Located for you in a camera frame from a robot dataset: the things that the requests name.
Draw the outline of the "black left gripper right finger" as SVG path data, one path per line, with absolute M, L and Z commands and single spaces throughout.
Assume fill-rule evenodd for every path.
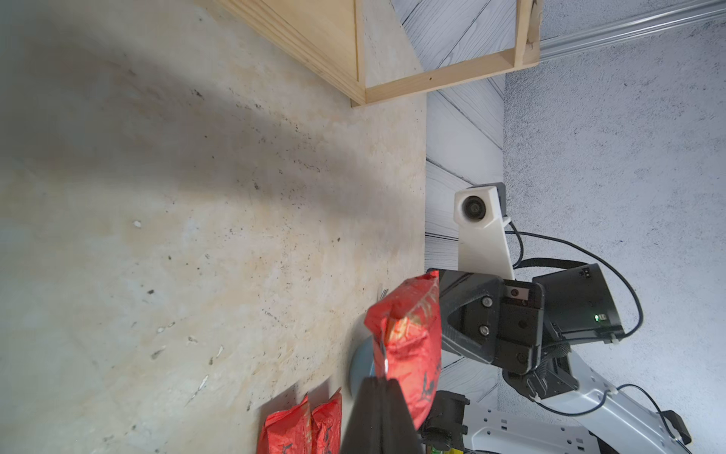
M 385 393 L 385 453 L 424 453 L 399 382 L 388 380 Z

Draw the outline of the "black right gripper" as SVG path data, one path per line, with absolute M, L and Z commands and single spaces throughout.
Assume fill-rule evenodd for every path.
M 597 264 L 548 262 L 533 280 L 441 270 L 442 347 L 493 365 L 529 399 L 577 391 L 573 345 L 621 340 L 625 331 Z

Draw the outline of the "red tea bag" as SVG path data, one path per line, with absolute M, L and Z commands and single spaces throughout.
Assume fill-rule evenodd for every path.
M 341 446 L 342 395 L 338 389 L 330 399 L 317 406 L 312 418 L 312 452 L 339 454 Z
M 291 408 L 267 417 L 257 443 L 257 454 L 311 454 L 312 416 L 308 397 Z
M 368 309 L 376 376 L 398 381 L 413 425 L 419 429 L 433 406 L 442 369 L 440 276 L 408 278 Z

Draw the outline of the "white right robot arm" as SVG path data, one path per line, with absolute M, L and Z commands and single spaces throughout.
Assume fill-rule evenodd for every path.
M 420 429 L 434 450 L 463 453 L 686 453 L 684 419 L 653 399 L 640 404 L 575 353 L 577 344 L 614 344 L 625 333 L 596 264 L 535 258 L 529 282 L 442 270 L 445 351 L 498 369 L 538 408 L 570 418 L 545 424 L 476 406 L 440 390 Z

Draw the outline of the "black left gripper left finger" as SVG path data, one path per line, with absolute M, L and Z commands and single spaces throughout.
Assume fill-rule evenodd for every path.
M 385 378 L 365 378 L 341 440 L 341 454 L 388 453 L 391 444 L 384 428 L 389 382 Z

